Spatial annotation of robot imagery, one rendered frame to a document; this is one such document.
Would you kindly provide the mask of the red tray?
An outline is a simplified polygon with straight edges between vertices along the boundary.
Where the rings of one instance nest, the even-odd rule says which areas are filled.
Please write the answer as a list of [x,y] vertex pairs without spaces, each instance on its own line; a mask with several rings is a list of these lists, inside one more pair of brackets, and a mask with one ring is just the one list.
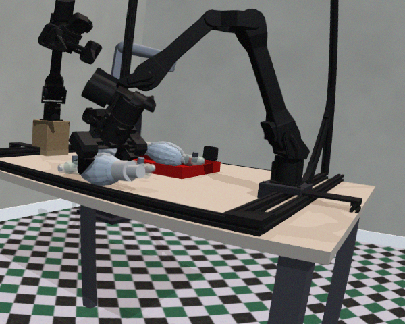
[[140,157],[145,158],[145,163],[154,164],[156,166],[156,171],[153,174],[161,176],[184,179],[219,172],[218,161],[205,160],[205,164],[203,165],[187,166],[181,164],[179,166],[172,166],[156,163],[148,155]]

